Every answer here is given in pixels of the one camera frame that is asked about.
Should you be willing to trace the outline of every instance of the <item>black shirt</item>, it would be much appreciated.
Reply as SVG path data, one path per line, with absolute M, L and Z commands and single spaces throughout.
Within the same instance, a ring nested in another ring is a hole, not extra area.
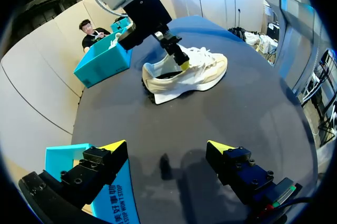
M 94 34 L 93 35 L 86 35 L 83 40 L 82 40 L 82 47 L 83 49 L 86 47 L 91 47 L 93 44 L 95 44 L 97 41 L 101 40 L 102 38 L 96 38 L 95 35 L 98 33 L 104 33 L 106 35 L 109 35 L 110 32 L 108 32 L 106 29 L 103 28 L 96 28 L 94 29 Z

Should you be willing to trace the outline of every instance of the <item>dark gray table surface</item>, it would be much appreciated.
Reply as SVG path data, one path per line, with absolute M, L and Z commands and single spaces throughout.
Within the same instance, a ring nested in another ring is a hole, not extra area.
M 298 99 L 278 73 L 242 40 L 198 17 L 172 21 L 185 47 L 206 47 L 228 59 L 214 88 L 155 105 L 141 85 L 142 66 L 165 55 L 153 38 L 135 47 L 129 70 L 86 89 L 72 144 L 96 146 L 127 140 L 135 201 L 141 223 L 236 223 L 248 209 L 223 187 L 205 161 L 207 140 L 252 152 L 274 182 L 284 177 L 315 187 L 314 140 Z M 167 154 L 172 180 L 161 178 Z

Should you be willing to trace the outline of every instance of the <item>blue cardboard box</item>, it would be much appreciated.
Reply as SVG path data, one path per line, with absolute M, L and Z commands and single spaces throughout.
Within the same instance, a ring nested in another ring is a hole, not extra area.
M 118 43 L 108 49 L 116 33 L 125 31 L 126 28 L 120 29 L 96 42 L 84 55 L 74 74 L 87 88 L 130 67 L 131 50 L 126 51 Z
M 102 146 L 114 151 L 123 141 Z M 88 143 L 48 147 L 46 149 L 45 170 L 56 180 L 61 182 L 61 171 L 69 171 L 74 160 L 83 158 L 83 151 L 92 145 Z M 116 214 L 120 214 L 124 222 L 117 221 Z M 126 160 L 111 185 L 105 185 L 91 203 L 93 216 L 112 224 L 130 223 L 140 224 L 132 189 L 129 159 Z
M 127 27 L 128 25 L 130 25 L 130 21 L 129 19 L 126 17 L 120 21 L 117 21 L 116 23 L 113 23 L 111 25 L 111 30 L 112 32 L 117 32 L 120 29 L 123 29 L 125 27 Z

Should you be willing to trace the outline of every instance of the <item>man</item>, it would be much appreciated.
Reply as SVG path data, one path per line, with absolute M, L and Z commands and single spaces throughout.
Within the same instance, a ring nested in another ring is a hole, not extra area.
M 110 35 L 110 32 L 108 32 L 106 29 L 103 28 L 93 29 L 90 20 L 83 20 L 80 23 L 80 30 L 86 33 L 86 36 L 83 38 L 82 41 L 84 53 L 88 52 L 89 48 L 97 41 Z

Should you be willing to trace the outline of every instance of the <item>sneaker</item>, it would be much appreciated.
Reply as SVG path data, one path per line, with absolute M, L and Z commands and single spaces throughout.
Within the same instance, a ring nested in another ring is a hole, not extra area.
M 154 94 L 156 104 L 175 99 L 187 91 L 209 90 L 226 73 L 227 58 L 223 54 L 212 54 L 204 47 L 180 48 L 190 58 L 190 67 L 185 71 L 180 71 L 173 56 L 169 55 L 157 63 L 143 65 L 143 83 Z M 163 79 L 163 76 L 175 73 L 175 76 Z

